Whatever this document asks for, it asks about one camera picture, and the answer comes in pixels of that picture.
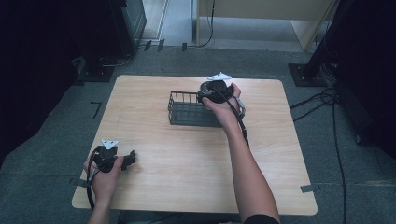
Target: wrist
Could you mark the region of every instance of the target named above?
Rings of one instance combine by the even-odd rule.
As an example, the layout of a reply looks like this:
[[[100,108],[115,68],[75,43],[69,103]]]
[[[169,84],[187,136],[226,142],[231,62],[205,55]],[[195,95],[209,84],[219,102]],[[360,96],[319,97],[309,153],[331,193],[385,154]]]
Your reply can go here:
[[[111,205],[112,198],[109,199],[96,199],[95,208],[98,207],[100,209],[109,209]]]
[[[238,122],[228,122],[223,125],[223,130],[226,133],[227,137],[232,137],[236,134],[241,133],[241,128],[239,127]]]

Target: black cable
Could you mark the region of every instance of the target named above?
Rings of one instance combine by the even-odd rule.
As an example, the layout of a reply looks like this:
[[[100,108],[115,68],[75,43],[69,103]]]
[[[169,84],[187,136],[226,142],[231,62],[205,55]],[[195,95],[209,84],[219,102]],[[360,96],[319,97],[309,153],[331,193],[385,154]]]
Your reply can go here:
[[[294,119],[293,122],[295,122],[295,121],[297,121],[297,120],[299,120],[299,119],[304,118],[305,116],[309,115],[310,113],[314,112],[315,110],[321,108],[323,105],[325,105],[325,103],[322,103],[322,104],[320,104],[320,105],[318,105],[318,106],[312,108],[311,110],[309,110],[309,111],[308,111],[307,113],[305,113],[304,115],[298,117],[297,119]]]
[[[338,165],[340,166],[341,178],[343,181],[343,194],[344,194],[344,196],[343,196],[343,198],[344,198],[343,223],[346,224],[347,223],[347,186],[346,186],[346,178],[344,175],[343,164],[341,163],[340,150],[338,148],[337,130],[336,130],[336,125],[335,125],[335,103],[332,105],[332,129],[334,132],[335,151],[337,152]]]
[[[323,105],[332,105],[332,129],[333,129],[333,135],[334,135],[334,144],[335,144],[335,151],[337,154],[337,160],[338,160],[338,165],[340,167],[342,185],[343,185],[343,206],[344,206],[343,223],[346,224],[347,223],[347,185],[346,185],[343,164],[341,163],[340,150],[339,150],[339,146],[338,146],[337,128],[336,128],[336,123],[335,123],[335,105],[337,103],[338,95],[336,93],[330,94],[330,93],[327,93],[326,91],[334,91],[334,88],[328,88],[328,89],[324,90],[322,93],[315,94],[312,97],[308,98],[307,100],[291,106],[290,109],[293,109],[300,105],[304,105],[314,99],[320,98],[320,100],[322,101],[322,104],[314,107],[308,113],[306,113],[294,120],[294,121],[296,121],[298,119],[301,119],[301,118],[307,116],[308,114],[310,114],[311,112],[315,111],[316,109],[320,108]],[[331,100],[326,100],[325,99],[326,97],[331,97]]]
[[[241,127],[242,135],[244,136],[245,141],[247,142],[247,146],[249,147],[248,131],[247,131],[247,128],[245,127],[245,124],[242,121],[241,117],[239,117],[238,111],[235,109],[235,107],[230,103],[230,101],[220,91],[216,90],[215,88],[213,88],[213,90],[216,93],[218,93],[221,96],[221,98],[223,98],[225,100],[225,102],[227,102],[227,104],[230,106],[231,110],[233,111],[233,114],[236,116],[236,119],[238,120],[239,126]]]
[[[203,45],[191,46],[191,48],[202,48],[202,47],[206,46],[210,42],[210,40],[212,40],[212,37],[213,37],[213,17],[215,16],[215,3],[216,3],[216,0],[213,0],[212,16],[211,16],[210,25],[209,25],[209,27],[210,27],[210,37],[209,37],[209,39]]]
[[[90,155],[90,159],[88,162],[88,167],[87,167],[87,195],[88,195],[88,201],[90,202],[90,206],[91,206],[91,210],[93,210],[93,208],[95,207],[94,201],[93,201],[93,197],[92,197],[92,182],[93,179],[95,178],[95,176],[99,173],[99,171],[97,171],[95,174],[91,175],[91,166],[93,164],[93,158],[95,157],[95,153],[98,150],[98,148],[94,149],[93,152]]]
[[[134,55],[131,54],[131,56],[123,63],[116,63],[116,64],[102,64],[101,63],[101,66],[102,67],[119,67],[119,66],[123,66],[123,65],[127,64],[128,62],[130,62],[133,57],[134,57]]]

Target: black controller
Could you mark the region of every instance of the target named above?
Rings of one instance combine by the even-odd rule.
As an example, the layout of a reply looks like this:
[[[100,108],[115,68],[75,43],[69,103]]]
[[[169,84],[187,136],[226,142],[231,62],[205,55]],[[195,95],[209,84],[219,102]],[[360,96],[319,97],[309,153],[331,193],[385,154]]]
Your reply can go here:
[[[100,171],[102,171],[103,173],[108,173],[111,171],[114,165],[114,161],[117,158],[117,149],[117,147],[106,149],[104,146],[99,146],[96,148],[93,160],[95,161]],[[121,170],[126,170],[127,166],[135,162],[136,154],[133,150],[128,156],[124,156]]]
[[[198,103],[201,103],[204,97],[217,104],[224,103],[233,97],[233,86],[227,87],[223,80],[204,82],[198,90]]]

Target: metal mesh basket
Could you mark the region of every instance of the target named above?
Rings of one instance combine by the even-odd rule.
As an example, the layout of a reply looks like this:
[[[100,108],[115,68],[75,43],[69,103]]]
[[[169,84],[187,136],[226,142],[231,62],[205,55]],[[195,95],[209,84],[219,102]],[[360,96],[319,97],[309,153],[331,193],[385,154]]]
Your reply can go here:
[[[196,92],[171,91],[168,111],[173,125],[221,127],[216,115],[198,103]]]

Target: wooden table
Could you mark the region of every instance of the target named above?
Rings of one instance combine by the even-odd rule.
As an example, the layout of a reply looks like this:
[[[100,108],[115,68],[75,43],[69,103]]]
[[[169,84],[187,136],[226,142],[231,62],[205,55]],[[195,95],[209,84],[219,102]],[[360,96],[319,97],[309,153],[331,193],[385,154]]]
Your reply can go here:
[[[101,139],[119,140],[119,155],[136,150],[136,164],[121,172],[112,208],[120,210],[237,213],[226,136],[221,128],[170,125],[170,91],[197,91],[205,77],[120,76],[91,151]],[[281,214],[314,215],[318,208],[278,80],[232,79],[242,90],[251,151]],[[72,204],[90,208],[77,187]]]

